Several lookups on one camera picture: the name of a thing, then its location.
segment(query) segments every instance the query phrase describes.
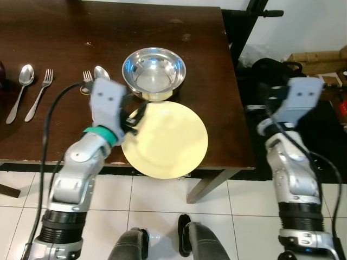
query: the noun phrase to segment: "gray pants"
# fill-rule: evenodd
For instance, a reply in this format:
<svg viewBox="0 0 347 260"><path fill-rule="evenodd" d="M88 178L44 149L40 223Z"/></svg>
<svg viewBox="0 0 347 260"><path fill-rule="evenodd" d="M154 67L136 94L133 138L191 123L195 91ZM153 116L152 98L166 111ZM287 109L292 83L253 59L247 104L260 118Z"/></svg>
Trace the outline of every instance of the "gray pants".
<svg viewBox="0 0 347 260"><path fill-rule="evenodd" d="M190 222L186 227L194 260L230 260L211 229L199 222ZM142 260L142 247L143 233L132 228L121 235L108 260Z"/></svg>

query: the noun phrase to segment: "red object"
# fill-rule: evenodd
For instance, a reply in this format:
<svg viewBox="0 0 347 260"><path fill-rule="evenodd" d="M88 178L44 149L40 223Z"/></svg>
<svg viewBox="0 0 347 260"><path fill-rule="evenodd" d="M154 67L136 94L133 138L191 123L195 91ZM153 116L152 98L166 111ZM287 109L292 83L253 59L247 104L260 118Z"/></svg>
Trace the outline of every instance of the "red object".
<svg viewBox="0 0 347 260"><path fill-rule="evenodd" d="M340 108L341 114L347 116L347 100L340 103L338 107Z"/></svg>

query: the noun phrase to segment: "white wall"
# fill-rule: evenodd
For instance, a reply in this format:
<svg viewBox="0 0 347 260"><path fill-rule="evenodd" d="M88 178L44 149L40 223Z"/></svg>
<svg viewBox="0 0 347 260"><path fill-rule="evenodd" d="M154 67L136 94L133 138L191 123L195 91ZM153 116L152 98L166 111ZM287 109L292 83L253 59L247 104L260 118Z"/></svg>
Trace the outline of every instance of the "white wall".
<svg viewBox="0 0 347 260"><path fill-rule="evenodd" d="M249 0L108 0L110 2L215 6L244 10ZM266 9L281 18L260 17L247 44L269 47L272 57L290 53L339 50L347 45L347 0L269 0Z"/></svg>

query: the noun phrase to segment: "floor tile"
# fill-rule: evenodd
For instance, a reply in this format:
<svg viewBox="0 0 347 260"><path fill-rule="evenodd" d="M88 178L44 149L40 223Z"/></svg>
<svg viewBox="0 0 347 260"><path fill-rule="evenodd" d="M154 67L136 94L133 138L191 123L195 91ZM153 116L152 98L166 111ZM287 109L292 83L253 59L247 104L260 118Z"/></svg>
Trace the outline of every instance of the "floor tile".
<svg viewBox="0 0 347 260"><path fill-rule="evenodd" d="M36 209L33 208L23 208L20 221L18 222L16 233L13 237L11 248L7 256L7 260L19 260L23 255L23 250L26 242L28 242L31 229L34 224L36 216ZM37 237L41 231L41 221L38 225L36 235Z"/></svg>
<svg viewBox="0 0 347 260"><path fill-rule="evenodd" d="M146 228L150 233L149 258L151 260L192 260L178 252L177 222L180 213L130 212L128 230ZM208 226L221 241L230 259L237 260L232 217L228 215L189 214L192 220Z"/></svg>
<svg viewBox="0 0 347 260"><path fill-rule="evenodd" d="M19 198L0 194L0 206L23 207L34 175L34 172L0 171L0 184L21 190Z"/></svg>
<svg viewBox="0 0 347 260"><path fill-rule="evenodd" d="M52 177L51 172L46 172L44 174L44 182L43 182L43 202L42 207L47 207L47 198L48 198L48 189L49 182ZM38 207L38 191L40 189L40 173L35 173L33 183L30 187L29 194L27 197L27 201L25 202L24 207Z"/></svg>
<svg viewBox="0 0 347 260"><path fill-rule="evenodd" d="M278 203L272 181L228 180L233 215L278 216ZM329 217L325 202L322 214Z"/></svg>
<svg viewBox="0 0 347 260"><path fill-rule="evenodd" d="M80 259L108 259L118 238L126 231L127 219L127 211L89 211Z"/></svg>
<svg viewBox="0 0 347 260"><path fill-rule="evenodd" d="M331 219L324 218L325 231L331 232ZM347 256L347 218L337 218L336 219L336 233L340 238L343 251L345 256Z"/></svg>
<svg viewBox="0 0 347 260"><path fill-rule="evenodd" d="M21 212L20 207L0 207L0 260L6 259Z"/></svg>
<svg viewBox="0 0 347 260"><path fill-rule="evenodd" d="M278 241L278 217L233 216L240 260L277 259L284 248Z"/></svg>
<svg viewBox="0 0 347 260"><path fill-rule="evenodd" d="M7 260L21 258L35 214L36 209L23 209ZM128 212L126 211L89 211L82 235L83 247L80 259L107 259L118 238L126 231L127 218Z"/></svg>
<svg viewBox="0 0 347 260"><path fill-rule="evenodd" d="M333 216L335 203L337 199L337 184L323 184L323 196L331 217ZM338 217L347 217L347 184L342 185L341 203L338 211Z"/></svg>
<svg viewBox="0 0 347 260"><path fill-rule="evenodd" d="M98 175L91 210L129 210L132 176Z"/></svg>
<svg viewBox="0 0 347 260"><path fill-rule="evenodd" d="M197 203L187 204L187 194L199 181L133 177L130 210L231 214L226 182Z"/></svg>

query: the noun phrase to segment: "table leg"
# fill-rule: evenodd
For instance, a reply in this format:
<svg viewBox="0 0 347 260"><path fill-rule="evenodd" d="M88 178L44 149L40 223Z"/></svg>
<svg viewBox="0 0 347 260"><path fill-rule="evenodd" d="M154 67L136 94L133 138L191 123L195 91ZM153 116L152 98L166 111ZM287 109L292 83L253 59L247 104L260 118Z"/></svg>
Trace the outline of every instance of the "table leg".
<svg viewBox="0 0 347 260"><path fill-rule="evenodd" d="M204 178L187 195L187 203L193 204L206 196L212 190L224 183L226 180L237 174L241 168L231 168L222 171L214 178Z"/></svg>
<svg viewBox="0 0 347 260"><path fill-rule="evenodd" d="M0 194L18 198L21 194L21 191L15 188L11 188L11 187L0 184Z"/></svg>

